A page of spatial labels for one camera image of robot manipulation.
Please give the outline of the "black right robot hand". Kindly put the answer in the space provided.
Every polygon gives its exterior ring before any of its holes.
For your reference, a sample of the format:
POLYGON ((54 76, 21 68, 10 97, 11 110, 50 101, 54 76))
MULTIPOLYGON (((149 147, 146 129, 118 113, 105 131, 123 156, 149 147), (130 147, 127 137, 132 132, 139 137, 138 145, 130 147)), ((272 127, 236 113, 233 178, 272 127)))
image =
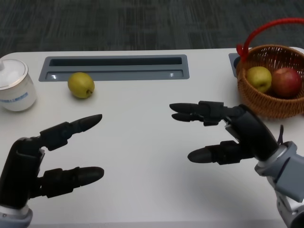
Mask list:
POLYGON ((198 104, 175 103, 172 118, 182 122, 200 121, 204 126, 216 126, 225 121, 226 130, 236 139, 222 141, 192 151, 188 159, 194 163, 239 163, 243 159, 266 161, 279 147, 265 124, 245 105, 224 106, 222 102, 200 101, 198 104))

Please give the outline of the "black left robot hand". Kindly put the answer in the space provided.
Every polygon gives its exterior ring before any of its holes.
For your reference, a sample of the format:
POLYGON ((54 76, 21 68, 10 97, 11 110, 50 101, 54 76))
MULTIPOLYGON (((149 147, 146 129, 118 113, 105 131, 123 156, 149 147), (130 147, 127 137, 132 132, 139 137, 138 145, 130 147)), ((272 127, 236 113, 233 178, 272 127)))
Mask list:
POLYGON ((73 134, 82 133, 97 125, 102 115, 92 115, 73 122, 63 122, 40 132, 37 137, 21 138, 14 142, 0 177, 0 204, 10 209, 21 209, 32 198, 48 198, 71 193, 104 176, 100 167, 60 168, 38 176, 44 158, 43 147, 49 151, 67 145, 73 134))

